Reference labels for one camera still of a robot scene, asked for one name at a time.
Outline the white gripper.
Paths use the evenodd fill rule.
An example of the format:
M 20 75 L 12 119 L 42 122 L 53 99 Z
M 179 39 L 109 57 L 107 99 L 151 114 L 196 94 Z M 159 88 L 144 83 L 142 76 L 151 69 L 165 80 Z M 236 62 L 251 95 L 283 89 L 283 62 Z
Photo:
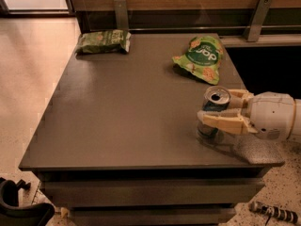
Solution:
M 247 108 L 247 116 L 241 109 Z M 205 125 L 233 135 L 255 134 L 266 140 L 296 141 L 296 100 L 289 94 L 230 89 L 229 109 L 198 112 Z

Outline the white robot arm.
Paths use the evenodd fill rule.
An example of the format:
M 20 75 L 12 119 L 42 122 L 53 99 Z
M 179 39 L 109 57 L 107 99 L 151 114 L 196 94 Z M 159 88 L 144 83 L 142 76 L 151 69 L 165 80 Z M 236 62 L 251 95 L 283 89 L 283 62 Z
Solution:
M 289 94 L 210 87 L 206 105 L 198 112 L 205 130 L 253 134 L 260 139 L 301 141 L 301 100 Z

